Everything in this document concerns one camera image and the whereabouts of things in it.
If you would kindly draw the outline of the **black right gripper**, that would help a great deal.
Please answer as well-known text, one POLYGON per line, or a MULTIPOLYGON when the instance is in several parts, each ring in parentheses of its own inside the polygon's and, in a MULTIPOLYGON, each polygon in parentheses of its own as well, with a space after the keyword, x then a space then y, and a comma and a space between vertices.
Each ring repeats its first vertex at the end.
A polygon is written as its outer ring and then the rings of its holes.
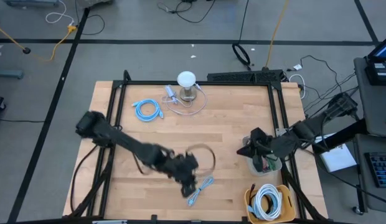
POLYGON ((251 130, 248 142, 243 144, 237 154, 252 157, 253 166, 257 172, 263 171, 263 155, 272 154, 273 150, 268 147, 272 136, 267 135, 260 128, 251 130))

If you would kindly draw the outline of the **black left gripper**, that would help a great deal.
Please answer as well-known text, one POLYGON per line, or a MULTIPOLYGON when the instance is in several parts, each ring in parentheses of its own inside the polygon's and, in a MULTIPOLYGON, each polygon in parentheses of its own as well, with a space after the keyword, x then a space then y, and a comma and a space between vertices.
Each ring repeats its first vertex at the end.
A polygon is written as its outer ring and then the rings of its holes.
POLYGON ((164 161, 161 164, 161 172, 169 178, 173 178, 181 184, 181 194, 184 198, 196 191, 196 179, 194 171, 198 168, 198 162, 192 153, 175 154, 173 150, 162 149, 164 161))

